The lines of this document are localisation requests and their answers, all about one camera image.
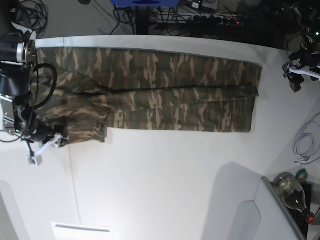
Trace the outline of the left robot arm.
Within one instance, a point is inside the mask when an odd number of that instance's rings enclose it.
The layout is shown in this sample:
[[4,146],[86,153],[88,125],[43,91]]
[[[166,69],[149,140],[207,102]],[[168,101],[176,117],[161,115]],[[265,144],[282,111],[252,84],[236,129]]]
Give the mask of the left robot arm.
[[308,76],[313,82],[320,80],[320,2],[318,0],[279,0],[279,11],[288,19],[285,27],[298,30],[300,49],[288,56],[282,66],[293,92],[301,90]]

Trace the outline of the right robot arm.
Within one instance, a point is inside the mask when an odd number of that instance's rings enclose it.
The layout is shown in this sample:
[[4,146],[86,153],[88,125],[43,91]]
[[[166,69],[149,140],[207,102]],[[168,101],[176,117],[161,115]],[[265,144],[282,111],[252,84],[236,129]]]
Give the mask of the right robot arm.
[[[49,147],[60,148],[68,139],[64,128],[44,124],[36,110],[52,98],[58,73],[54,66],[38,63],[37,33],[32,28],[29,14],[19,0],[0,2],[0,105],[2,132],[17,136],[28,152],[30,165],[40,166],[42,153]],[[49,69],[52,80],[48,96],[38,103],[40,88],[32,93],[33,74]]]

